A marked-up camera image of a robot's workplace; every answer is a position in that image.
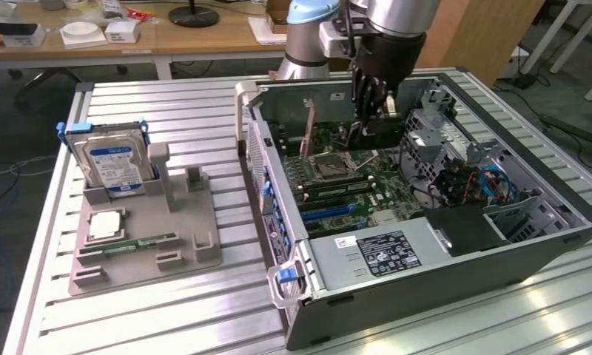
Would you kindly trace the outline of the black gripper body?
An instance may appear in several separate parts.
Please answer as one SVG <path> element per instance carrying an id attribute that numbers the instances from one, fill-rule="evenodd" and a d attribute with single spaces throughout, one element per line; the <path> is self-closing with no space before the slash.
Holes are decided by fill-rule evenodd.
<path id="1" fill-rule="evenodd" d="M 427 33 L 397 37 L 383 33 L 366 35 L 354 60 L 354 85 L 386 85 L 397 89 L 415 69 Z"/>

